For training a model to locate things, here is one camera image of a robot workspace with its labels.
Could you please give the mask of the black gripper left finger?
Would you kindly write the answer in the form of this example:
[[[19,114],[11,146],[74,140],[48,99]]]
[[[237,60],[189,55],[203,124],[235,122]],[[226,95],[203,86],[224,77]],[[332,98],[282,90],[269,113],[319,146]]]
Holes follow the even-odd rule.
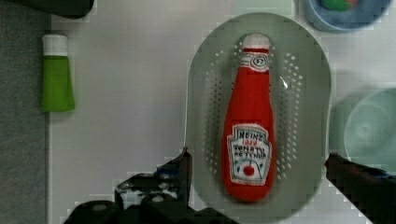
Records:
[[[189,206],[192,158],[186,148],[153,173],[118,184],[112,201],[78,205],[64,224],[237,224],[213,208]]]

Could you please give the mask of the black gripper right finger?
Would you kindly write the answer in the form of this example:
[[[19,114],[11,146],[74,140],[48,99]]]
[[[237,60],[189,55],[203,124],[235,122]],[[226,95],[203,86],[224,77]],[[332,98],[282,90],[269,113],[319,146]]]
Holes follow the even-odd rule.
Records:
[[[395,176],[331,153],[326,178],[373,224],[395,224]]]

